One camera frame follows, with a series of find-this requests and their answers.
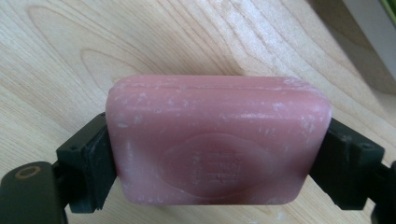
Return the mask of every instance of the light wood grain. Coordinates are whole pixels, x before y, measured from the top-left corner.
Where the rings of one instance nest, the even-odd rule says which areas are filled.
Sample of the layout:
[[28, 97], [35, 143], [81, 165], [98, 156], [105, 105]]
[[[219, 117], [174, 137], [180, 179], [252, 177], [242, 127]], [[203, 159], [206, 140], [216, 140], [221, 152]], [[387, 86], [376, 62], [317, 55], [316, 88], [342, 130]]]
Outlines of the light wood grain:
[[[0, 176], [55, 161], [54, 150], [104, 111], [113, 83], [135, 74], [302, 78], [329, 97], [335, 118], [385, 147], [390, 164], [396, 85], [343, 6], [323, 4], [0, 1]], [[369, 223], [372, 209], [341, 211], [310, 177], [282, 206], [140, 206], [116, 181], [103, 211], [68, 216], [70, 223]]]

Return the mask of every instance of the black clamp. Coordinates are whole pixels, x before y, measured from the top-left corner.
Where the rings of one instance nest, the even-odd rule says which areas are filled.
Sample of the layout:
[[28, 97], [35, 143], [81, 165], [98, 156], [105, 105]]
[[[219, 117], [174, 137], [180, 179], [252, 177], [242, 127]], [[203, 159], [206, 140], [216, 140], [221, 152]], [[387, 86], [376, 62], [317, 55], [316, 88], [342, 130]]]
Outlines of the black clamp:
[[343, 210], [376, 204], [373, 223], [396, 223], [396, 161], [381, 163], [384, 148], [332, 119], [310, 175]]
[[102, 209], [116, 169], [105, 113], [56, 150], [58, 160], [25, 164], [6, 174], [0, 188], [0, 223], [67, 223], [73, 213]]

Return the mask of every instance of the wooden surface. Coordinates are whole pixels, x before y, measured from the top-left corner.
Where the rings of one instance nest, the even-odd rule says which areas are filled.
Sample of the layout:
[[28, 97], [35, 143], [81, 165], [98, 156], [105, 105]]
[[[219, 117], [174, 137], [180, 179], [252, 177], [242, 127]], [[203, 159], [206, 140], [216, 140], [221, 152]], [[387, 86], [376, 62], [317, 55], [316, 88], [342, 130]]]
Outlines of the wooden surface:
[[[104, 111], [134, 74], [300, 77], [333, 116], [396, 160], [396, 84], [341, 1], [0, 1], [0, 176], [55, 149]], [[70, 223], [369, 223], [308, 177], [281, 206], [128, 203], [116, 180], [105, 209]]]

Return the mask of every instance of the soap bar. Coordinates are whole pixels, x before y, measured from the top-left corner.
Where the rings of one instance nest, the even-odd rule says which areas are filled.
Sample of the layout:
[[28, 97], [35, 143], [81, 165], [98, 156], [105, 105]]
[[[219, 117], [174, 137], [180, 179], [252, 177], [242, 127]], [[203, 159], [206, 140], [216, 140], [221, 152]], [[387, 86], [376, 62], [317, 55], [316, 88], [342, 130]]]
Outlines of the soap bar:
[[294, 77], [132, 76], [106, 102], [123, 192], [142, 204], [288, 203], [330, 119]]

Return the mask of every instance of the embossed logo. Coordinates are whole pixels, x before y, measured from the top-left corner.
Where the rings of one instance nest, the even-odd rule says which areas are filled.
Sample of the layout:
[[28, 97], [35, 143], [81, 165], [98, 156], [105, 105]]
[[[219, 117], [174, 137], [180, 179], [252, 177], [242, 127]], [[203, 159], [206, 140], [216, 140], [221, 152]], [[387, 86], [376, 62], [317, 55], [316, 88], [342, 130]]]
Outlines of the embossed logo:
[[158, 167], [161, 178], [169, 185], [195, 196], [218, 198], [271, 178], [273, 158], [254, 142], [229, 134], [207, 133], [166, 150]]

